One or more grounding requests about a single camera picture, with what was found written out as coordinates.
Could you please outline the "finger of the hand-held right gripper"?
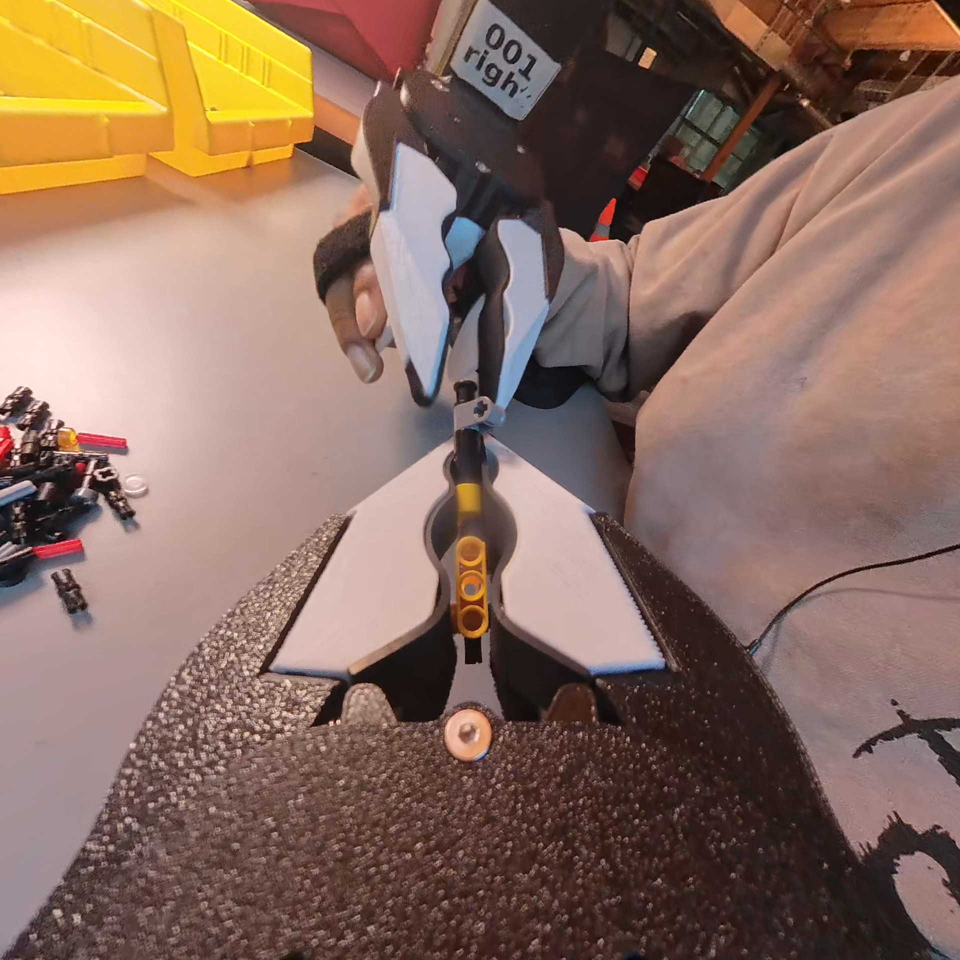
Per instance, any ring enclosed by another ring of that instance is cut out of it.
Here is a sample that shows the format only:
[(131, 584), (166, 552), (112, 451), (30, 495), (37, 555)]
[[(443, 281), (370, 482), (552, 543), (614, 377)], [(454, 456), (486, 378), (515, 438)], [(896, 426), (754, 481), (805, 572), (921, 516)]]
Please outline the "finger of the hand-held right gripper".
[(481, 395), (505, 410), (548, 313), (544, 239), (522, 219), (500, 218), (477, 252), (484, 302), (477, 321)]
[(444, 281), (451, 259), (442, 229), (456, 204), (455, 187), (431, 158), (397, 144), (390, 200), (376, 218), (370, 255), (392, 339), (420, 406), (437, 397), (448, 348)]

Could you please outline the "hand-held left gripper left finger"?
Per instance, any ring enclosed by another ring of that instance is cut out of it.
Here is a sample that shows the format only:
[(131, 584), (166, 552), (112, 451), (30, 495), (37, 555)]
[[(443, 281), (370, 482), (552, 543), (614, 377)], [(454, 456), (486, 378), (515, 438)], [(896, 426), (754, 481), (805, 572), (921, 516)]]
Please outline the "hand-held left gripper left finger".
[(269, 672), (372, 684), (394, 710), (442, 710), (458, 663), (448, 440), (362, 500), (270, 654)]

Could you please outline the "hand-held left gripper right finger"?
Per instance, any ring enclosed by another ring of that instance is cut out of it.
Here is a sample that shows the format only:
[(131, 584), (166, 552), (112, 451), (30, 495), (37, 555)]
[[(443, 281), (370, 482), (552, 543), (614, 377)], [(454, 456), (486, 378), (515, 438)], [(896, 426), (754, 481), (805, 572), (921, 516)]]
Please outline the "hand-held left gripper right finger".
[(487, 440), (486, 456), (489, 664), (501, 708), (546, 710), (565, 685), (665, 670), (599, 514), (503, 443)]

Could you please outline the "yellow beam assembly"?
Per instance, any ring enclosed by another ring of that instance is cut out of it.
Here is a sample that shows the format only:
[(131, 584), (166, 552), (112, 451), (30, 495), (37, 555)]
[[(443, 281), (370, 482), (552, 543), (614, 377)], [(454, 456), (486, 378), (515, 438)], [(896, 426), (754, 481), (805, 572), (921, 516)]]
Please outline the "yellow beam assembly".
[(451, 478), (454, 482), (457, 528), (454, 541), (454, 619), (463, 639), (464, 662), (483, 661), (482, 638), (489, 630), (488, 547), (484, 519), (484, 466), (486, 448), (472, 414), (480, 400), (476, 383), (463, 379), (455, 383), (456, 405), (454, 454)]

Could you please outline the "pile of small building pieces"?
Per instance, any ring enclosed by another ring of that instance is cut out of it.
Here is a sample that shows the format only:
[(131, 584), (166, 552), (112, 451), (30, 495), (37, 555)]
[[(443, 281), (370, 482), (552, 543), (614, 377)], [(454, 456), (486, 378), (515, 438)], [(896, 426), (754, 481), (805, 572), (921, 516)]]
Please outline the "pile of small building pieces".
[(115, 461), (128, 451), (126, 438), (69, 426), (28, 386), (2, 393), (2, 592), (39, 570), (69, 618), (89, 612), (69, 565), (85, 558), (81, 533), (102, 512), (126, 531), (137, 528), (135, 501), (144, 496), (126, 497), (121, 479), (141, 473), (125, 473)]

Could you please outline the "yellow storage bin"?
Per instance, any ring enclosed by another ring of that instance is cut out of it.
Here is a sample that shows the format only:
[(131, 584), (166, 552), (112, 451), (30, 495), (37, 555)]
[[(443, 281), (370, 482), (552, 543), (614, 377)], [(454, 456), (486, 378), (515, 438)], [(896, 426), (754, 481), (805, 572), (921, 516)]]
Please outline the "yellow storage bin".
[(2, 2), (2, 194), (141, 176), (172, 150), (164, 53), (183, 40), (143, 2)]
[(314, 135), (310, 49), (233, 1), (150, 1), (174, 147), (151, 158), (202, 177), (292, 156)]

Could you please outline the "person's right forearm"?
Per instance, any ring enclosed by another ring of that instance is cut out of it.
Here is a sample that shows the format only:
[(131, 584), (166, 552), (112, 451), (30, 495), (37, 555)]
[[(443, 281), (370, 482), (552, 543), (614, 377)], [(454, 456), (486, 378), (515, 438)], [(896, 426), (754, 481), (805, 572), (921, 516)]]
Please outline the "person's right forearm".
[(953, 269), (958, 78), (804, 141), (731, 192), (629, 242), (562, 230), (557, 294), (534, 348), (611, 400), (651, 390), (711, 321), (795, 321), (893, 306)]

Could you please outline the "person's right hand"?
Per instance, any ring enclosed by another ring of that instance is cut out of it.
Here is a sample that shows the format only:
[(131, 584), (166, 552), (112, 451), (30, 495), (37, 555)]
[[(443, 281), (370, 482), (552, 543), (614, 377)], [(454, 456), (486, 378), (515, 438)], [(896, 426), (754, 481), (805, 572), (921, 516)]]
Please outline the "person's right hand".
[(334, 281), (324, 303), (334, 335), (354, 375), (364, 384), (377, 381), (383, 373), (377, 343), (388, 316), (372, 260), (361, 261)]

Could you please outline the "black office chair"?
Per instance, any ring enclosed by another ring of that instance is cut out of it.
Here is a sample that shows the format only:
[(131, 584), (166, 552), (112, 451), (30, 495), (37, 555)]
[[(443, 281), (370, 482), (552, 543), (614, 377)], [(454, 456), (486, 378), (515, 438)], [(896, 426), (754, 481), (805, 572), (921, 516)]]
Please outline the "black office chair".
[(689, 82), (582, 47), (522, 124), (557, 225), (588, 238), (696, 92)]

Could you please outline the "adjacent grey table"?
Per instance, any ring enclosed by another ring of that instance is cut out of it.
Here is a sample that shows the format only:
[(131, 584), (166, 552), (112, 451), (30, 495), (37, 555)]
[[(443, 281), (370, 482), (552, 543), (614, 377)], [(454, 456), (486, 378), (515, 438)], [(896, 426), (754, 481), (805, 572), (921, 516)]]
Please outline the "adjacent grey table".
[(296, 148), (353, 177), (352, 151), (361, 116), (379, 81), (312, 43), (307, 47), (313, 69), (314, 132), (311, 140)]

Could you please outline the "red bag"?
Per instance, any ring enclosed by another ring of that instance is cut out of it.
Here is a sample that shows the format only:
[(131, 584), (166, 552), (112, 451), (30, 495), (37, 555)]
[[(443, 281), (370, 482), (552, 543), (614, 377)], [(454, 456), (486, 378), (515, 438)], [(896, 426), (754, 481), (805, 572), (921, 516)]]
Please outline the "red bag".
[(439, 1), (254, 1), (259, 12), (369, 78), (419, 66)]

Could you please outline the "person's beige sweatshirt torso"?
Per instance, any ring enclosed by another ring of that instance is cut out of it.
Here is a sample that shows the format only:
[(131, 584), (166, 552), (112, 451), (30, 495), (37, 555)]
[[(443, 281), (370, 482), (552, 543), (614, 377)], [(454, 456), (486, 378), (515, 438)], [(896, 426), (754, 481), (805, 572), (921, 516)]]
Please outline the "person's beige sweatshirt torso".
[(637, 423), (630, 525), (758, 661), (892, 913), (958, 958), (958, 308), (712, 319)]

